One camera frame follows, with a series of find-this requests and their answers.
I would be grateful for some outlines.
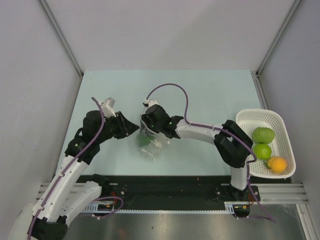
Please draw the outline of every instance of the green lime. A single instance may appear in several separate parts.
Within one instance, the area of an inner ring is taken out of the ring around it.
[[[268,127],[257,127],[252,133],[252,140],[257,144],[269,144],[275,139],[275,132]]]
[[[269,159],[271,157],[271,148],[267,144],[258,143],[254,145],[253,152],[258,159]]]
[[[151,135],[146,136],[143,134],[138,134],[137,139],[138,139],[139,147],[142,148],[149,145],[155,139],[155,137]]]

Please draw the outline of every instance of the white wall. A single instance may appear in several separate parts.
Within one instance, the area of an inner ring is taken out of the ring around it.
[[[0,1],[0,239],[60,154],[80,79],[36,0]]]
[[[320,224],[320,1],[305,0],[262,73],[270,108],[284,119],[295,160]]]
[[[257,70],[293,0],[47,0],[82,70]]]

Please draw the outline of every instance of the transparent plastic bag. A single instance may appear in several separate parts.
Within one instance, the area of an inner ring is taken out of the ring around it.
[[[170,144],[170,139],[163,133],[156,133],[150,130],[140,118],[140,132],[137,137],[137,144],[140,152],[146,158],[154,161],[160,156],[163,149]]]

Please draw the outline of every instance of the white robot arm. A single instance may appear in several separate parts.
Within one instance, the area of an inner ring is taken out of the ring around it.
[[[110,192],[109,180],[94,174],[77,194],[66,201],[77,179],[100,151],[101,143],[112,137],[128,137],[139,129],[120,111],[113,111],[115,101],[112,98],[104,102],[93,100],[99,110],[86,114],[83,127],[68,144],[62,165],[42,198],[33,207],[28,239],[32,236],[38,240],[62,240],[73,219],[89,203]]]
[[[230,136],[225,131],[238,137],[249,148],[253,142],[234,121],[227,120],[222,125],[191,123],[182,116],[169,117],[155,100],[145,100],[143,104],[141,127],[147,128],[146,133],[162,133],[170,139],[195,139],[215,145],[224,162],[230,166],[231,186],[240,191],[247,187],[246,160],[250,152],[238,140],[229,140]]]

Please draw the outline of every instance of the basket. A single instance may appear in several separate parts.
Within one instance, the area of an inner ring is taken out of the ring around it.
[[[285,179],[291,177],[296,171],[296,162],[285,123],[281,116],[274,111],[264,109],[245,109],[236,115],[236,123],[249,136],[257,127],[267,127],[274,131],[275,138],[268,145],[272,149],[271,156],[281,156],[286,159],[287,167],[282,173],[274,173],[266,168],[264,162],[258,159],[250,163],[252,176],[266,179]]]

